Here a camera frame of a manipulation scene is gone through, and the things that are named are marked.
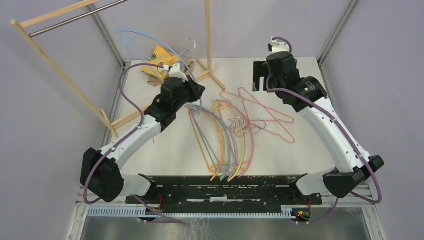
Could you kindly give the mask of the purple hanger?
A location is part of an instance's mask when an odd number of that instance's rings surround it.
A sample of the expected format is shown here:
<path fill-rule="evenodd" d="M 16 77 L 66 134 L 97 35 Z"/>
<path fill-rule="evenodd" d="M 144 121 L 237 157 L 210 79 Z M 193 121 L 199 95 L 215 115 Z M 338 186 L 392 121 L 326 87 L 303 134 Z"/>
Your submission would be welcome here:
<path fill-rule="evenodd" d="M 192 130 L 201 156 L 206 164 L 207 171 L 211 174 L 210 181 L 216 179 L 227 179 L 229 182 L 238 176 L 239 153 L 235 135 L 229 125 L 212 110 L 208 110 L 201 105 L 190 104 L 187 106 L 187 113 Z M 214 129 L 218 135 L 219 153 L 213 149 L 207 135 L 203 131 L 198 117 L 205 114 L 210 117 Z"/>

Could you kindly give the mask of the light blue hanger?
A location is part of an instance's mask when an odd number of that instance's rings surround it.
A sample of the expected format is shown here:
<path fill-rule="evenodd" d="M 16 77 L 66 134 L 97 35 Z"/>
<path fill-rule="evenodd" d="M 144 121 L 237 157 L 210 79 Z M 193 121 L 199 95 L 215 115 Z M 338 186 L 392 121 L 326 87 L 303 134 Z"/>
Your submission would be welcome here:
<path fill-rule="evenodd" d="M 116 34 L 118 34 L 118 33 L 133 33 L 133 34 L 136 34 L 136 36 L 143 36 L 143 37 L 149 38 L 149 39 L 157 42 L 158 44 L 164 46 L 167 50 L 169 50 L 171 53 L 173 53 L 174 55 L 176 55 L 178 57 L 178 59 L 184 64 L 184 66 L 187 67 L 188 72 L 189 72 L 189 75 L 191 76 L 192 80 L 194 80 L 195 83 L 199 83 L 198 80 L 197 80 L 197 78 L 195 77 L 193 71 L 190 69 L 190 67 L 187 64 L 187 62 L 183 59 L 183 53 L 185 53 L 185 52 L 191 52 L 192 50 L 187 50 L 187 51 L 184 50 L 183 52 L 177 53 L 174 49 L 172 49 L 170 46 L 168 46 L 162 40 L 160 40 L 160 39 L 158 39 L 158 38 L 156 38 L 156 37 L 154 37 L 154 36 L 152 36 L 150 34 L 147 34 L 147 33 L 144 33 L 144 32 L 140 32 L 140 31 L 136 31 L 136 30 L 132 30 L 132 29 L 122 29 L 122 30 L 115 31 L 114 33 L 116 33 Z M 192 42 L 194 43 L 194 49 L 196 49 L 196 42 L 193 39 L 191 39 L 191 38 L 187 38 L 187 40 L 192 40 Z M 125 43 L 126 46 L 129 46 L 129 44 L 131 44 L 130 42 L 131 41 L 128 42 L 128 41 L 125 41 L 124 40 L 124 43 Z M 193 103 L 190 103 L 188 105 L 188 108 L 191 109 L 191 110 L 197 109 L 199 111 L 199 114 L 200 114 L 203 111 L 203 109 L 204 109 L 203 108 L 202 97 L 200 97 L 200 100 L 199 100 L 199 107 L 194 107 L 194 104 Z"/>

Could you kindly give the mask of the orange hanger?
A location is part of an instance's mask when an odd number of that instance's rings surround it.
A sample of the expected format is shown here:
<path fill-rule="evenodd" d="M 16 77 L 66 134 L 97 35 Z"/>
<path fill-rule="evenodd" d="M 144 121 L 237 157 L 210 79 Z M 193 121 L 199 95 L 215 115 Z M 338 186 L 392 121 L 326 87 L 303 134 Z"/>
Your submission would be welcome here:
<path fill-rule="evenodd" d="M 189 107 L 187 113 L 210 181 L 223 181 L 226 140 L 220 123 L 205 108 L 199 112 Z"/>

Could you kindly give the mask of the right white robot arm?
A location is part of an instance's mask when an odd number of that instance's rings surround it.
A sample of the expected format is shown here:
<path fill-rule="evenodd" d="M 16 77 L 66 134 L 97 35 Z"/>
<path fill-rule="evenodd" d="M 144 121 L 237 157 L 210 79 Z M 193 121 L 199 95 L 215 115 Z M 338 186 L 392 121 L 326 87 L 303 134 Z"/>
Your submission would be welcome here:
<path fill-rule="evenodd" d="M 298 61 L 288 51 L 273 52 L 263 61 L 253 62 L 252 90 L 260 87 L 274 93 L 285 105 L 305 119 L 329 151 L 335 167 L 323 172 L 304 174 L 289 189 L 289 199 L 302 204 L 309 195 L 323 191 L 342 199 L 352 194 L 367 202 L 380 203 L 381 186 L 376 177 L 385 162 L 371 155 L 350 133 L 328 97 L 324 86 L 313 76 L 301 76 Z M 377 199 L 364 197 L 354 190 L 371 179 Z"/>

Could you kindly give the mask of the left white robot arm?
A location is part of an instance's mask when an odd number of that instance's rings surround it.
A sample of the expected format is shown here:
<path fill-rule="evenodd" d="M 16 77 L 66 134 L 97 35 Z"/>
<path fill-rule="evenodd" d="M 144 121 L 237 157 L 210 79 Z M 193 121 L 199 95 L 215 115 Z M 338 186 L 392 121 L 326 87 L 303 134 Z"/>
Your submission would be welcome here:
<path fill-rule="evenodd" d="M 158 191 L 153 180 L 143 174 L 121 173 L 127 161 L 148 141 L 162 133 L 176 118 L 185 104 L 199 101 L 206 88 L 194 80 L 169 77 L 160 93 L 129 131 L 99 150 L 89 148 L 83 155 L 80 183 L 84 202 L 100 200 L 110 203 L 119 196 L 138 196 L 150 204 Z"/>

